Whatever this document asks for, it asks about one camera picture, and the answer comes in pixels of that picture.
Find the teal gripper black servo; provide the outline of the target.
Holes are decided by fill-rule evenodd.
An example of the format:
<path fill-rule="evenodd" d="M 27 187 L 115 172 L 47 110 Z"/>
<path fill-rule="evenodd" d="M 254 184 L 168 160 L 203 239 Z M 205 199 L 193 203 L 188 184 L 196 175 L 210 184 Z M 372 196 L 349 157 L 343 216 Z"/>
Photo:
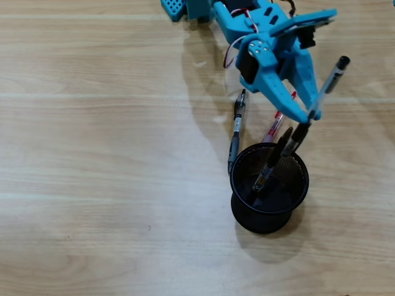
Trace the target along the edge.
<path fill-rule="evenodd" d="M 306 111 L 292 100 L 283 80 L 309 110 L 318 97 L 314 65 L 309 51 L 283 51 L 278 61 L 271 50 L 277 39 L 269 31 L 288 20 L 280 6 L 268 1 L 217 1 L 215 19 L 229 43 L 223 66 L 235 62 L 241 84 L 262 93 L 290 119 L 306 122 Z"/>

